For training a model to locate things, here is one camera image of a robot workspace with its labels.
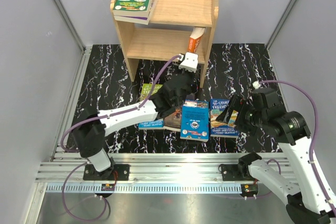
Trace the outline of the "blue 91-Storey Treehouse book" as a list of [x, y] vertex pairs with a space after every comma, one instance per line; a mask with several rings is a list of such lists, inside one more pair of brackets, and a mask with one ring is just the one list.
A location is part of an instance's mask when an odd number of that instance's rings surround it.
[[234, 125], [216, 121], [217, 117], [226, 109], [229, 104], [227, 99], [211, 99], [210, 108], [210, 136], [238, 138], [239, 132]]

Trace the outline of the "blue back-cover Treehouse book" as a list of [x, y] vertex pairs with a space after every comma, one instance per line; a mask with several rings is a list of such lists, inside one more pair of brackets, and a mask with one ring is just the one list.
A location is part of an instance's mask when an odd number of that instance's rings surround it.
[[209, 139], [209, 104], [186, 100], [182, 106], [180, 138], [207, 142]]

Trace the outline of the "green 65-Storey Treehouse book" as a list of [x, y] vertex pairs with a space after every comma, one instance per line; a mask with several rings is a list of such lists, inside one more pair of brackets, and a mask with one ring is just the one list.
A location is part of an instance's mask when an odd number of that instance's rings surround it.
[[[155, 94], [163, 85], [162, 84], [156, 84], [152, 94]], [[146, 97], [149, 95], [150, 91], [152, 89], [152, 84], [151, 83], [144, 83], [142, 85], [141, 89], [141, 95], [140, 95], [140, 101], [143, 101], [146, 99]]]

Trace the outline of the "orange 78-Storey Treehouse book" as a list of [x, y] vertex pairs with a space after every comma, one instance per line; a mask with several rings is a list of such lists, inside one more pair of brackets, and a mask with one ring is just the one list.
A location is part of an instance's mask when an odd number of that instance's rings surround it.
[[188, 41], [187, 52], [196, 53], [201, 39], [205, 33], [205, 27], [194, 27]]

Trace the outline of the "purple 52-Storey Treehouse book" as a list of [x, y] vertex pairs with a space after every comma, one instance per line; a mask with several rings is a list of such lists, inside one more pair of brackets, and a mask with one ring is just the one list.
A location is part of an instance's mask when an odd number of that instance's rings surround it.
[[122, 21], [122, 22], [130, 22], [130, 23], [135, 23], [135, 24], [148, 25], [157, 2], [158, 2], [157, 0], [152, 0], [148, 17], [114, 16], [114, 19], [117, 21]]

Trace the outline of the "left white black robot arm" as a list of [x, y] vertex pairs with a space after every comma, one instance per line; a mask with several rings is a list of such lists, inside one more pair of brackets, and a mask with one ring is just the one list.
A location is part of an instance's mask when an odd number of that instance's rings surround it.
[[97, 111], [71, 127], [79, 154], [93, 166], [100, 180], [112, 177], [114, 161], [103, 147], [105, 137], [125, 127], [164, 119], [181, 107], [192, 93], [195, 73], [183, 70], [174, 74], [155, 94], [139, 103], [114, 110]]

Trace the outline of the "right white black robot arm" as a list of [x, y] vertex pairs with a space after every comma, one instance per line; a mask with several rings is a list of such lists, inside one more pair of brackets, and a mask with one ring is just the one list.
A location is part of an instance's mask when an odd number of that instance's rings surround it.
[[233, 94], [228, 106], [216, 118], [241, 133], [258, 129], [275, 139], [296, 177], [296, 184], [269, 167], [257, 153], [238, 160], [238, 176], [264, 184], [285, 205], [293, 223], [335, 223], [335, 193], [330, 188], [317, 157], [310, 147], [312, 138], [303, 116], [288, 112], [276, 90], [259, 88], [251, 101]]

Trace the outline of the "dark Tale of Two Cities book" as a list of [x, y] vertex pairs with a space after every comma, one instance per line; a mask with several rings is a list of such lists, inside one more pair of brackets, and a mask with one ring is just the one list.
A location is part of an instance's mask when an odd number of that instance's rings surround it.
[[176, 108], [175, 112], [163, 120], [163, 128], [180, 132], [181, 131], [182, 108]]

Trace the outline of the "light blue Treehouse book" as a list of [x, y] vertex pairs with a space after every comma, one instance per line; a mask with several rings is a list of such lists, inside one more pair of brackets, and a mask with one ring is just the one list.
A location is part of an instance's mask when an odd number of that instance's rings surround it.
[[140, 130], [160, 130], [164, 127], [164, 120], [159, 119], [155, 121], [142, 122], [138, 124]]

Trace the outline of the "black marble pattern mat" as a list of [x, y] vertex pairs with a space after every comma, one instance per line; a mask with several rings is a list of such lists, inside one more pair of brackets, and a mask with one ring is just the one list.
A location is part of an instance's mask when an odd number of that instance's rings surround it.
[[[142, 85], [152, 83], [164, 66], [162, 61], [141, 60], [131, 81], [119, 45], [95, 45], [91, 50], [72, 122], [89, 108], [114, 109], [140, 101]], [[248, 95], [254, 81], [266, 80], [276, 90], [275, 71], [263, 44], [214, 44], [211, 48], [204, 86], [194, 81], [196, 99], [229, 99]], [[112, 133], [105, 141], [109, 153], [244, 153], [280, 152], [276, 141], [262, 131], [238, 138], [211, 137], [207, 142], [186, 141], [178, 132], [141, 130], [136, 125]]]

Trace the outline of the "wooden two-tier shelf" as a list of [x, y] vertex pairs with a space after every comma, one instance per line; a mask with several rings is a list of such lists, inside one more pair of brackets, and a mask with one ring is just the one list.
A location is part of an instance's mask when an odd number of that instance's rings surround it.
[[[200, 87], [203, 86], [219, 12], [218, 0], [157, 0], [150, 23], [186, 27], [205, 27], [206, 32], [197, 49], [201, 66]], [[168, 61], [185, 53], [189, 31], [138, 28], [134, 23], [114, 21], [131, 81], [135, 80], [141, 59]]]

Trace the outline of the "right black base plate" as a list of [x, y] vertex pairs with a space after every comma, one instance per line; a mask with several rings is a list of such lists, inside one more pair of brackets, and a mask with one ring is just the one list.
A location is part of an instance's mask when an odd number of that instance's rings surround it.
[[243, 163], [238, 164], [220, 164], [218, 166], [218, 171], [222, 175], [222, 180], [224, 182], [233, 181], [254, 181], [255, 178], [251, 177], [248, 165]]

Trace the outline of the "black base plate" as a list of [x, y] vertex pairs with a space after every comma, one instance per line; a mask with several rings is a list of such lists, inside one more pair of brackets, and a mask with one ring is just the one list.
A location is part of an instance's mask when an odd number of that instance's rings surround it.
[[238, 164], [220, 164], [218, 166], [218, 171], [222, 175], [222, 180], [224, 182], [233, 181], [254, 181], [255, 178], [251, 177], [248, 165], [243, 163]]
[[129, 164], [115, 164], [105, 171], [98, 172], [92, 164], [87, 164], [83, 173], [83, 180], [98, 180], [98, 181], [128, 181], [129, 180], [130, 165]]

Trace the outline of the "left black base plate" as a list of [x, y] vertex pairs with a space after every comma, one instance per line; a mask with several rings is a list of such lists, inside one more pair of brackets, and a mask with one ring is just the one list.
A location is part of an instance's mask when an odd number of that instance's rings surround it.
[[128, 181], [129, 180], [130, 165], [129, 164], [115, 164], [105, 171], [98, 172], [92, 164], [87, 164], [83, 173], [83, 180], [98, 180], [98, 181]]

